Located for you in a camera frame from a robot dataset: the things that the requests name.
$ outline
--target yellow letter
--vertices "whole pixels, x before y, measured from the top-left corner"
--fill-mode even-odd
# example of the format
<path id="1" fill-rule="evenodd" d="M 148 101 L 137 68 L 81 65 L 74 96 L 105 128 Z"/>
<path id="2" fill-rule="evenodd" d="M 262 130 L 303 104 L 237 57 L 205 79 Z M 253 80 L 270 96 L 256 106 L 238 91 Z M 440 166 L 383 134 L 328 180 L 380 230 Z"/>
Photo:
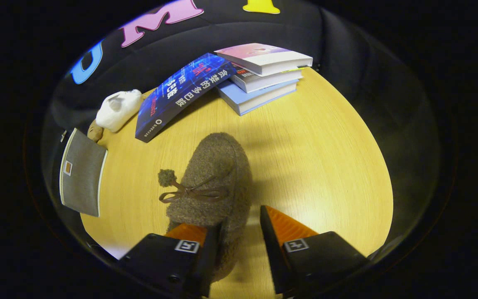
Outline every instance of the yellow letter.
<path id="1" fill-rule="evenodd" d="M 272 0 L 248 0 L 248 4 L 243 6 L 243 9 L 248 12 L 279 13 L 279 9 L 274 7 Z"/>

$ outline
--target pom-pom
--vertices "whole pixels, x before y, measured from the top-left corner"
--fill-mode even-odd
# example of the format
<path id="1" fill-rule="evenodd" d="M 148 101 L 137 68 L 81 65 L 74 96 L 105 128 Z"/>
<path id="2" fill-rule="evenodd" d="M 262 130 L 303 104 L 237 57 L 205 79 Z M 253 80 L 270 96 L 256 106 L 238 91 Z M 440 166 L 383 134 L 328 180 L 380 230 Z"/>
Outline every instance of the pom-pom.
<path id="1" fill-rule="evenodd" d="M 158 174 L 158 182 L 161 187 L 169 187 L 176 181 L 176 176 L 174 175 L 174 170 L 171 169 L 160 169 Z"/>

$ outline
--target foam letter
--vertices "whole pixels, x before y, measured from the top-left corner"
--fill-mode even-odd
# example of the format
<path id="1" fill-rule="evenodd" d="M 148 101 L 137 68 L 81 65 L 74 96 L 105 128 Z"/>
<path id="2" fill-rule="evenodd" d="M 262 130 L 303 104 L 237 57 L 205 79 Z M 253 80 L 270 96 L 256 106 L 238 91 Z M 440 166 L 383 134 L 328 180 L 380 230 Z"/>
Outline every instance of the foam letter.
<path id="1" fill-rule="evenodd" d="M 91 64 L 88 66 L 88 68 L 85 70 L 82 68 L 82 58 L 75 64 L 75 66 L 71 70 L 71 74 L 73 75 L 73 81 L 77 84 L 82 84 L 84 81 L 86 81 L 93 72 L 95 72 L 95 69 L 99 65 L 102 59 L 102 46 L 101 46 L 102 40 L 95 45 L 91 50 Z"/>
<path id="2" fill-rule="evenodd" d="M 243 6 L 243 9 L 248 12 L 279 13 L 279 9 L 274 7 L 272 0 L 248 0 L 248 4 Z"/>
<path id="3" fill-rule="evenodd" d="M 125 41 L 121 44 L 121 47 L 125 48 L 144 36 L 145 33 L 139 32 L 138 27 L 148 30 L 158 29 L 161 21 L 167 13 L 169 13 L 169 19 L 165 21 L 165 24 L 178 23 L 196 17 L 203 12 L 203 9 L 195 6 L 193 0 L 177 0 L 175 2 L 170 2 L 160 8 L 157 13 L 142 15 L 121 27 L 121 29 L 123 29 L 123 34 L 125 34 Z"/>

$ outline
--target white book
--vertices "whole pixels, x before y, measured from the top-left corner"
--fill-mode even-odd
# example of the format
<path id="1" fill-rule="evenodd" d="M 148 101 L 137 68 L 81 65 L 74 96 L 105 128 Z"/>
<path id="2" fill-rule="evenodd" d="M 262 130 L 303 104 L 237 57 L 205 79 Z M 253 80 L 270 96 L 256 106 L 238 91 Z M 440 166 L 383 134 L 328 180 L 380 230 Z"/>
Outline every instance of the white book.
<path id="1" fill-rule="evenodd" d="M 264 44 L 245 44 L 216 50 L 215 53 L 258 76 L 313 66 L 313 57 Z"/>
<path id="2" fill-rule="evenodd" d="M 222 99 L 237 113 L 244 115 L 256 108 L 259 108 L 273 100 L 281 98 L 296 91 L 298 80 L 287 81 L 263 89 L 245 93 L 230 80 L 217 85 L 217 90 Z"/>
<path id="3" fill-rule="evenodd" d="M 243 89 L 245 93 L 251 93 L 265 87 L 303 78 L 302 70 L 300 69 L 276 73 L 269 76 L 258 76 L 237 65 L 235 65 L 235 69 L 237 70 L 237 73 L 231 76 L 230 80 Z"/>

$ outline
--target orange gripper pad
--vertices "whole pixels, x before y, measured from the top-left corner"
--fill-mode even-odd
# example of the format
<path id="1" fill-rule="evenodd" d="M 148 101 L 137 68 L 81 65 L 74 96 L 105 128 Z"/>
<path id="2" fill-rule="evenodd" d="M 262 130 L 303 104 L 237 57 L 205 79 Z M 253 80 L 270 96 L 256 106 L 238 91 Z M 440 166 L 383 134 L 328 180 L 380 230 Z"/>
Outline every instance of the orange gripper pad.
<path id="1" fill-rule="evenodd" d="M 292 217 L 283 214 L 275 208 L 267 207 L 267 212 L 271 218 L 271 223 L 276 233 L 279 246 L 283 246 L 283 243 L 291 240 L 307 238 L 318 235 L 316 231 L 313 231 L 309 227 L 294 220 Z"/>
<path id="2" fill-rule="evenodd" d="M 187 225 L 182 223 L 177 227 L 171 229 L 168 233 L 165 234 L 166 237 L 174 238 L 178 240 L 188 240 L 195 241 L 200 243 L 200 246 L 204 246 L 205 235 L 207 233 L 207 228 Z"/>

